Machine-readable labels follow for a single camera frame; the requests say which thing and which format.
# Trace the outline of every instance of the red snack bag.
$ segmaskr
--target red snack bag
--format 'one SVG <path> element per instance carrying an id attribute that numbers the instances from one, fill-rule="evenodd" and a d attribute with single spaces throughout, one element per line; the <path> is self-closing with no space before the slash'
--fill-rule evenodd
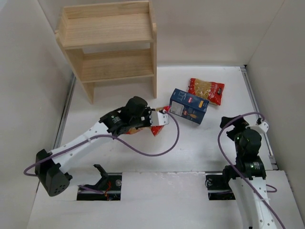
<path id="1" fill-rule="evenodd" d="M 169 111 L 170 110 L 170 106 L 165 106 L 165 107 L 158 107 L 156 108 L 156 111 L 160 111 L 160 110 L 165 110 L 165 111 Z M 160 125 L 160 126 L 152 126 L 151 127 L 151 132 L 154 136 L 157 136 L 160 131 L 163 129 L 163 125 Z"/>
<path id="2" fill-rule="evenodd" d="M 213 104 L 220 105 L 223 90 L 223 83 L 207 82 L 196 78 L 191 78 L 188 93 L 194 94 L 203 99 L 207 99 Z"/>

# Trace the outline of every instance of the wooden shelf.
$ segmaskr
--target wooden shelf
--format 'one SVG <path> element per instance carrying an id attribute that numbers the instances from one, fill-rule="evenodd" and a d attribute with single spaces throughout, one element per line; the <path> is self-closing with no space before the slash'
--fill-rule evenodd
<path id="1" fill-rule="evenodd" d="M 85 54 L 83 83 L 153 76 L 150 49 Z"/>
<path id="2" fill-rule="evenodd" d="M 75 49 L 128 42 L 153 42 L 148 13 L 68 19 L 63 47 Z"/>
<path id="3" fill-rule="evenodd" d="M 157 97 L 157 26 L 148 0 L 62 9 L 56 41 L 91 103 L 94 83 L 152 77 Z M 97 45 L 149 43 L 149 49 L 84 54 Z"/>

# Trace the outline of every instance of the cardboard box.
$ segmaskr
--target cardboard box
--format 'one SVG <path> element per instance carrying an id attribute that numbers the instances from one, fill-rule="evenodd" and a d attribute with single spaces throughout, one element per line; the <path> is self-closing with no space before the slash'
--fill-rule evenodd
<path id="1" fill-rule="evenodd" d="M 176 88 L 171 96 L 170 112 L 200 124 L 208 105 L 208 100 Z"/>

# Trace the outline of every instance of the screw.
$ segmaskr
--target screw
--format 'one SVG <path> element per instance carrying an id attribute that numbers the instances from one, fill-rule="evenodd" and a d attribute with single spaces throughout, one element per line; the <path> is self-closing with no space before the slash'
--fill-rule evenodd
<path id="1" fill-rule="evenodd" d="M 122 185 L 122 181 L 121 180 L 116 180 L 115 181 L 115 185 L 116 186 L 121 186 Z"/>

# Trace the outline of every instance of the white wall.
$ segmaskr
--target white wall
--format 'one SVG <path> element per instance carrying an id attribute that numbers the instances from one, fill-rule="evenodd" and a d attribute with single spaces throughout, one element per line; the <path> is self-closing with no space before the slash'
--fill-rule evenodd
<path id="1" fill-rule="evenodd" d="M 39 0 L 55 29 L 67 5 L 119 0 Z M 248 64 L 283 0 L 152 0 L 159 64 Z"/>
<path id="2" fill-rule="evenodd" d="M 22 172 L 52 146 L 71 72 L 36 0 L 8 0 L 2 7 L 0 228 L 23 229 L 38 180 Z"/>
<path id="3" fill-rule="evenodd" d="M 305 1 L 285 0 L 247 66 L 268 136 L 305 220 Z"/>

